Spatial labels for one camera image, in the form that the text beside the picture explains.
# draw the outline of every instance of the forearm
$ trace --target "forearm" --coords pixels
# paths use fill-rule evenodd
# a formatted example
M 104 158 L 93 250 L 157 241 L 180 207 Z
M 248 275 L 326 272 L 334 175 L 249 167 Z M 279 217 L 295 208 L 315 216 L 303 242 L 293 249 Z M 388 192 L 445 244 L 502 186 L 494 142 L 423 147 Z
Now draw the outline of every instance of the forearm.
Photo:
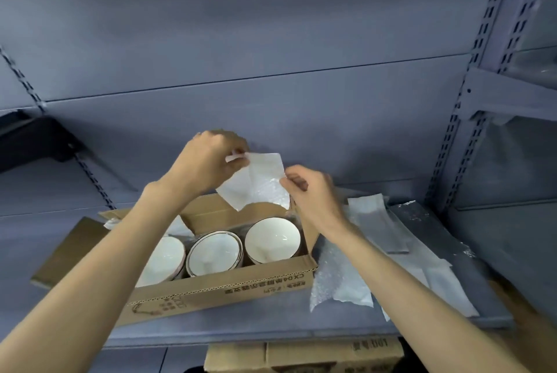
M 431 373 L 527 371 L 352 227 L 337 228 L 337 245 Z
M 124 220 L 2 342 L 3 372 L 87 371 L 180 210 L 161 193 L 149 185 Z

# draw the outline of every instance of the left hand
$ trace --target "left hand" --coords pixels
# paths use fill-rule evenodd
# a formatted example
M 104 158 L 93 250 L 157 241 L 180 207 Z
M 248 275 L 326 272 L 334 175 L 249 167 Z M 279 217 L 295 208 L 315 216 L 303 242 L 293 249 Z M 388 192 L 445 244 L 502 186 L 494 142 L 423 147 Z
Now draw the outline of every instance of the left hand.
M 184 205 L 208 190 L 222 185 L 234 173 L 249 165 L 240 157 L 226 162 L 233 152 L 249 151 L 247 141 L 232 131 L 216 130 L 196 134 L 184 147 L 170 170 L 157 181 L 172 189 Z

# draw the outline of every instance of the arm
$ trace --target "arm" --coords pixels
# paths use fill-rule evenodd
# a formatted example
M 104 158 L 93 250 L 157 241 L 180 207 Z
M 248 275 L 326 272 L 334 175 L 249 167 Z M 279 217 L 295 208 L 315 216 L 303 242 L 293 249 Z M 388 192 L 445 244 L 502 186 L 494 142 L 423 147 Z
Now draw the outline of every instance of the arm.
M 282 186 L 310 222 L 346 254 L 428 371 L 527 372 L 463 315 L 369 243 L 346 220 L 328 175 L 299 165 L 286 169 L 286 175 Z
M 205 132 L 186 144 L 134 208 L 0 344 L 2 372 L 85 372 L 101 350 L 158 241 L 195 197 L 219 187 L 244 158 L 226 163 L 246 141 Z

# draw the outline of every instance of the bowl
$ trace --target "bowl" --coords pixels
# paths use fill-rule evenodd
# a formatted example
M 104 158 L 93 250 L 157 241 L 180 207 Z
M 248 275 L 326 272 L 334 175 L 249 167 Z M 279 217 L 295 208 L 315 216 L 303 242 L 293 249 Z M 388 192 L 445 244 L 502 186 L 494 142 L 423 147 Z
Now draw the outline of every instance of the bowl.
M 136 288 L 174 279 L 184 264 L 184 244 L 173 236 L 161 238 L 139 277 Z
M 300 231 L 284 218 L 263 219 L 246 234 L 246 253 L 255 263 L 289 259 L 300 248 Z
M 190 276 L 229 271 L 241 266 L 243 247 L 230 231 L 216 231 L 199 239 L 189 251 L 185 269 Z

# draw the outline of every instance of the cardboard box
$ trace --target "cardboard box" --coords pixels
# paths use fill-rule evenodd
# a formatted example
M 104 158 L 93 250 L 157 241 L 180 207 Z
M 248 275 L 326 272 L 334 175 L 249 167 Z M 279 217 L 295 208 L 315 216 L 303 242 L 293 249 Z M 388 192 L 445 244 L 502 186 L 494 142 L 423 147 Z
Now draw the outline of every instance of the cardboard box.
M 390 336 L 226 343 L 209 345 L 204 367 L 209 373 L 371 373 L 393 370 L 403 356 L 402 345 Z
M 110 210 L 101 213 L 101 216 L 106 219 L 123 219 L 130 210 Z M 298 214 L 303 230 L 300 256 L 136 288 L 116 325 L 128 325 L 310 287 L 313 283 L 313 271 L 317 269 L 317 263 L 310 253 L 319 233 L 302 214 L 297 211 L 290 212 L 292 213 Z M 198 236 L 255 223 L 272 216 L 284 218 L 288 214 L 284 208 L 272 203 L 253 203 L 241 211 L 235 211 L 218 194 L 209 194 L 193 200 L 182 211 L 181 216 Z M 52 288 L 106 234 L 108 230 L 101 222 L 81 219 L 31 281 Z

